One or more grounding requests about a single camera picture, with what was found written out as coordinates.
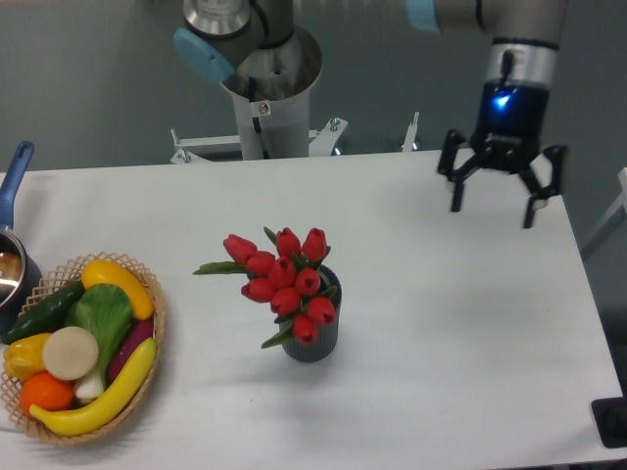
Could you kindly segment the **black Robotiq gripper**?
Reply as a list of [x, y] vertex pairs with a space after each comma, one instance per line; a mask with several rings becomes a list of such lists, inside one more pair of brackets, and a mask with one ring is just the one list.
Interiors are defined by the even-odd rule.
[[[455, 161], [465, 137], [455, 129], [447, 131], [437, 172], [453, 186], [451, 212], [460, 212], [465, 180], [480, 167], [504, 172], [518, 172], [529, 196], [522, 228], [534, 226], [535, 215], [550, 198], [562, 194], [562, 171], [568, 156], [566, 145], [546, 147], [540, 154], [548, 91], [523, 84], [500, 86], [488, 81], [483, 86], [479, 114], [470, 147], [474, 152], [459, 167]], [[543, 184], [531, 162], [538, 157], [550, 167], [550, 178]]]

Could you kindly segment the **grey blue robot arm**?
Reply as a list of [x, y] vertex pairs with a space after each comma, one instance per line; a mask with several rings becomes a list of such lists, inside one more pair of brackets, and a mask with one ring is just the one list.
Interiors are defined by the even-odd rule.
[[[523, 219], [560, 191], [566, 150], [543, 147], [567, 5], [563, 1], [409, 1], [411, 24], [422, 30], [476, 28], [492, 44], [475, 129], [446, 134], [437, 170], [461, 208], [464, 184], [480, 169], [520, 178], [529, 199]], [[241, 152], [247, 160], [330, 154], [333, 135], [310, 136], [310, 94], [322, 70], [321, 49], [294, 22], [290, 1], [187, 1], [173, 36], [179, 58], [230, 95]]]

